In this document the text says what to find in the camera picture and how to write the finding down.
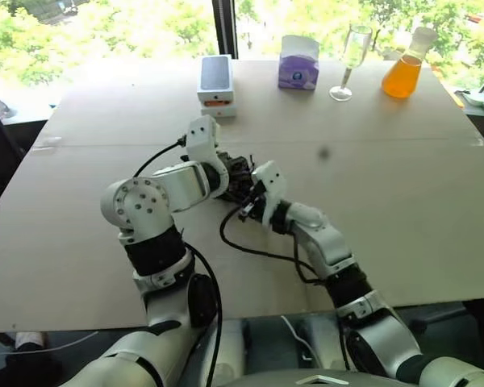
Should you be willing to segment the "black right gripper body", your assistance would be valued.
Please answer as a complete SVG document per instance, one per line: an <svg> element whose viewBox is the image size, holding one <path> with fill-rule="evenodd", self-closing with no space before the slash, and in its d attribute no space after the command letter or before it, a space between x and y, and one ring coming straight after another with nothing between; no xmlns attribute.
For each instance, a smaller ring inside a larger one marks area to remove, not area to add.
<svg viewBox="0 0 484 387"><path fill-rule="evenodd" d="M245 222L252 219L261 222L265 211L265 192L266 188L262 181L258 181L249 191L249 195L244 199L238 214L240 221Z"/></svg>

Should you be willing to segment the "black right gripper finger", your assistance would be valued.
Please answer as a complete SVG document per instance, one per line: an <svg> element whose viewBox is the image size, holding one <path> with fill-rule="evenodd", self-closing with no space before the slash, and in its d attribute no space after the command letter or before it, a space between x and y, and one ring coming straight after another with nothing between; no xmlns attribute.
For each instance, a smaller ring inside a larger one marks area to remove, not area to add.
<svg viewBox="0 0 484 387"><path fill-rule="evenodd" d="M227 190L217 199L225 202L243 202L249 196L252 186L251 177L230 180Z"/></svg>

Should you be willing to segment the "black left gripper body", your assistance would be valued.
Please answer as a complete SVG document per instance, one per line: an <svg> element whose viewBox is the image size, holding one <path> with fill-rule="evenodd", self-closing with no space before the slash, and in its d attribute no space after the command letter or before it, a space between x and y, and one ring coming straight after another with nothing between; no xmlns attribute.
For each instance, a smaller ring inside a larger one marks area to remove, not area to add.
<svg viewBox="0 0 484 387"><path fill-rule="evenodd" d="M230 182L244 181L247 179L247 160L245 157L232 157L228 152L221 152L219 159L227 169Z"/></svg>

